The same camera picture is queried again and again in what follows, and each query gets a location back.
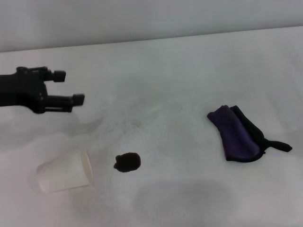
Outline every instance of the paper cup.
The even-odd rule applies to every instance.
[[[73,152],[38,166],[37,181],[45,193],[93,184],[87,152]]]

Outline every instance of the dark stain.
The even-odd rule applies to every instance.
[[[140,156],[137,153],[126,153],[116,156],[114,168],[122,173],[127,173],[136,170],[141,165]]]

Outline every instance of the white tablecloth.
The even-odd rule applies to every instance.
[[[72,113],[0,108],[2,227],[303,226],[303,27],[0,54],[67,72],[49,94],[85,93]],[[238,105],[266,138],[289,143],[227,162],[206,114]],[[35,168],[87,150],[93,186],[40,194]],[[141,167],[113,168],[136,152]]]

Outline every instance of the cloth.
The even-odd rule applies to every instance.
[[[253,162],[262,157],[263,152],[251,139],[235,113],[223,105],[207,118],[217,127],[227,161]]]
[[[260,150],[265,153],[265,150],[269,147],[273,147],[278,150],[289,152],[292,147],[286,143],[278,141],[269,141],[264,138],[263,132],[257,128],[240,110],[238,106],[233,106],[230,108],[238,119],[242,122],[246,131],[250,135],[251,139],[260,147]]]

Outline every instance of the black cloth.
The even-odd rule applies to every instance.
[[[247,117],[242,113],[240,108],[238,106],[233,106],[230,108],[235,115],[238,117],[238,119],[242,122],[244,125],[246,131],[252,138],[252,140],[260,147],[260,150],[265,153],[265,150],[269,147],[273,147],[275,149],[289,152],[291,149],[293,149],[291,146],[289,146],[286,143],[278,142],[278,141],[269,141],[264,138],[263,132],[257,128]]]

